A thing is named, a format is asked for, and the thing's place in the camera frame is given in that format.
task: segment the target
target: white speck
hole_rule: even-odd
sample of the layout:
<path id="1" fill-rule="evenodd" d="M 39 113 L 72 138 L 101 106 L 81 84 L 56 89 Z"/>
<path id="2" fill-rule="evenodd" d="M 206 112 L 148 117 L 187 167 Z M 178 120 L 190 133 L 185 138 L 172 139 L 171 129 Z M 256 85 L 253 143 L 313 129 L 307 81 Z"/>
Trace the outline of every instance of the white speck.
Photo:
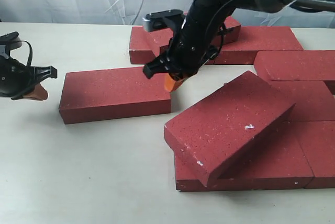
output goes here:
<path id="1" fill-rule="evenodd" d="M 245 130 L 247 130 L 247 129 L 255 128 L 255 126 L 253 126 L 252 124 L 250 124 L 250 125 L 248 125 L 248 126 L 245 126 L 244 128 L 245 128 Z"/>

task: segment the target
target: orange gripper tip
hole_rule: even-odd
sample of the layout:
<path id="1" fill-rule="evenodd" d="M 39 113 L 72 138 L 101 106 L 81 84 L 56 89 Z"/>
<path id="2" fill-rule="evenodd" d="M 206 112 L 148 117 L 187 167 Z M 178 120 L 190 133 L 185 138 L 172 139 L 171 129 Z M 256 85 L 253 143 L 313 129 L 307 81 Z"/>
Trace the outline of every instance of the orange gripper tip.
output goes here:
<path id="1" fill-rule="evenodd" d="M 183 83 L 184 83 L 185 80 L 179 80 L 179 81 L 176 81 L 176 80 L 173 80 L 173 78 L 171 78 L 171 76 L 169 74 L 166 74 L 165 75 L 165 89 L 168 91 L 168 92 L 173 92 L 175 91 L 176 89 L 178 89 Z"/>

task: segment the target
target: tabletop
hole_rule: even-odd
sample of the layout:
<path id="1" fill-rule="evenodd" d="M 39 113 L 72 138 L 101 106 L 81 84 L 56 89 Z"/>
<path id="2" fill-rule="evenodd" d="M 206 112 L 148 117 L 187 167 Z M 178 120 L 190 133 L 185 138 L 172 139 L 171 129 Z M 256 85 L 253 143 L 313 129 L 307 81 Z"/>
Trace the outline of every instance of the tabletop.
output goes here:
<path id="1" fill-rule="evenodd" d="M 0 23 L 53 65 L 44 102 L 0 103 L 0 223 L 334 223 L 335 189 L 175 190 L 164 124 L 223 83 L 254 68 L 207 65 L 172 95 L 171 114 L 65 126 L 58 112 L 67 72 L 130 64 L 131 26 Z M 292 29 L 305 50 L 335 50 L 333 29 Z M 26 62 L 28 48 L 12 56 Z"/>

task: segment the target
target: white table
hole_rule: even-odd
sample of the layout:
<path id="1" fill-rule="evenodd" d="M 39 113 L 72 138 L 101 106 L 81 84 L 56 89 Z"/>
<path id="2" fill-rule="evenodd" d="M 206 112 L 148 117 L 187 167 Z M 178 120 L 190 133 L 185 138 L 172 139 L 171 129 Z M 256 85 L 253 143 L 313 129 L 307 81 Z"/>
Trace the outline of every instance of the white table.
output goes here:
<path id="1" fill-rule="evenodd" d="M 65 126 L 58 113 L 70 71 L 133 66 L 130 26 L 6 24 L 53 65 L 45 102 L 0 103 L 0 223 L 334 223 L 335 189 L 180 193 L 163 125 L 251 66 L 204 66 L 173 95 L 169 115 Z M 306 50 L 335 50 L 332 29 L 293 29 Z M 26 62 L 27 48 L 13 51 Z"/>

